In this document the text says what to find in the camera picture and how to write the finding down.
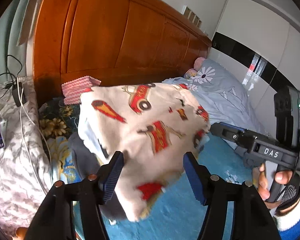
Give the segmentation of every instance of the pink pillow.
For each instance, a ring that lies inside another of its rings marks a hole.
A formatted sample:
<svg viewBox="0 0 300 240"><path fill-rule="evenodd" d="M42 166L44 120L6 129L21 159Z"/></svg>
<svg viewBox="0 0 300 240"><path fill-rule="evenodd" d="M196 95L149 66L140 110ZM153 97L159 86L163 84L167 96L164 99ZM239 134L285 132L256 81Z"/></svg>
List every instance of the pink pillow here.
<svg viewBox="0 0 300 240"><path fill-rule="evenodd" d="M201 66L202 66L202 62L205 60L206 58L205 57L199 57L195 60L194 62L194 65L193 65L193 68L196 70L196 71L199 71Z"/></svg>

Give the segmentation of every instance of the gray floral bedding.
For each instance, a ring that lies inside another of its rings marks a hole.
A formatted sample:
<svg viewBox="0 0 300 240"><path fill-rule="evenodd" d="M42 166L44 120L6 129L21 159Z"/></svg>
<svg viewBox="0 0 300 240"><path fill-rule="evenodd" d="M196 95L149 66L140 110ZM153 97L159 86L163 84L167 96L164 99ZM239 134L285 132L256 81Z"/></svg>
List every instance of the gray floral bedding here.
<svg viewBox="0 0 300 240"><path fill-rule="evenodd" d="M25 108L38 124L38 107L32 78L22 78L27 102ZM0 96L6 83L0 84ZM28 227L38 207L51 188L49 160L42 148L39 131L24 112L22 123L25 141L32 163L38 173L40 186L21 137L20 108L16 106L11 90L0 99L0 117L7 121L5 148L0 149L0 226L8 236L15 236L18 227Z"/></svg>

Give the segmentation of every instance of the power adapter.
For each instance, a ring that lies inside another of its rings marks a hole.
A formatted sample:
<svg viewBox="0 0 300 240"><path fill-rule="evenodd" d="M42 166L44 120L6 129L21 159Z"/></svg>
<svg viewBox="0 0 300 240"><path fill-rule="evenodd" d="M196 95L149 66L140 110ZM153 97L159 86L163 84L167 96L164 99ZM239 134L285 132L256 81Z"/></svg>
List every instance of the power adapter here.
<svg viewBox="0 0 300 240"><path fill-rule="evenodd" d="M20 96L21 96L21 92L22 92L22 82L19 82L19 92L20 92ZM14 84L12 86L12 96L13 96L13 99L14 99L14 102L16 103L16 106L19 107L21 106L20 104L20 100L19 100L19 96L18 96L18 87L16 84ZM22 104L25 104L26 103L26 97L25 97L25 93L23 91L23 94L21 96L21 101L22 101Z"/></svg>

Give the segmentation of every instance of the hand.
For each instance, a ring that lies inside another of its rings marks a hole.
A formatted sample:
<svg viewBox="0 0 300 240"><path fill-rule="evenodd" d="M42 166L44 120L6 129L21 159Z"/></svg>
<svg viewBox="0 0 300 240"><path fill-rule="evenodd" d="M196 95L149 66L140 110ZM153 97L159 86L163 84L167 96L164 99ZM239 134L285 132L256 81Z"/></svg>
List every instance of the hand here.
<svg viewBox="0 0 300 240"><path fill-rule="evenodd" d="M270 192L267 189L268 180L267 180L266 175L265 175L265 166L264 166L264 164L261 165L259 170L260 170L260 175L259 175L258 193L260 194L262 200L265 201L266 199L268 199L270 197ZM274 180L279 184L285 185L285 184L288 184L291 177L292 177L292 171L279 171L274 176ZM267 208L269 208L269 209L272 209L272 208L275 208L275 207L279 206L280 203L281 203L281 201L277 201L275 203L269 203L269 202L265 201L265 204L266 204ZM291 210L297 204L298 204L298 201L295 204L293 204L292 206L290 206L289 208L287 208L285 210L282 210L281 213L285 213L285 212Z"/></svg>

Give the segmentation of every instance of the cloth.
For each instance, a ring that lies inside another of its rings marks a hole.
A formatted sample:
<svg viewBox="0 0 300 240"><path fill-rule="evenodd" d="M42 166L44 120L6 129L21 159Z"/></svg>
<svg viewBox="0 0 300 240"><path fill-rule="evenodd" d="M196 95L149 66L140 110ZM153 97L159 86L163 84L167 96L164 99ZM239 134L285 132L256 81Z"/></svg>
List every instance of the cloth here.
<svg viewBox="0 0 300 240"><path fill-rule="evenodd" d="M62 180L65 184L81 181L74 168L69 147L70 135L78 129L78 105L65 106L63 98L55 98L39 109L39 124L47 140L52 166L53 182Z"/></svg>
<svg viewBox="0 0 300 240"><path fill-rule="evenodd" d="M99 86L101 81L90 76L84 76L61 85L62 93L66 97L65 105L80 103L80 95L92 86Z"/></svg>
<svg viewBox="0 0 300 240"><path fill-rule="evenodd" d="M38 124L38 108L32 78L21 78L26 96L25 109ZM0 84L0 96L6 91ZM0 118L7 121L5 148L0 149L0 227L8 236L15 236L18 227L28 227L45 198L37 182L21 137L20 108L16 106L11 90L0 99ZM51 188L49 160L44 153L39 131L22 111L25 141L31 161L40 182L48 192Z"/></svg>
<svg viewBox="0 0 300 240"><path fill-rule="evenodd" d="M184 153L198 154L195 146L210 128L208 113L187 89L161 83L92 87L81 102L79 136L87 148L89 137L98 139L104 151L89 150L104 164L123 152L115 192L127 218L138 221L162 192L153 184L166 187L183 172ZM150 199L149 188L155 189Z"/></svg>

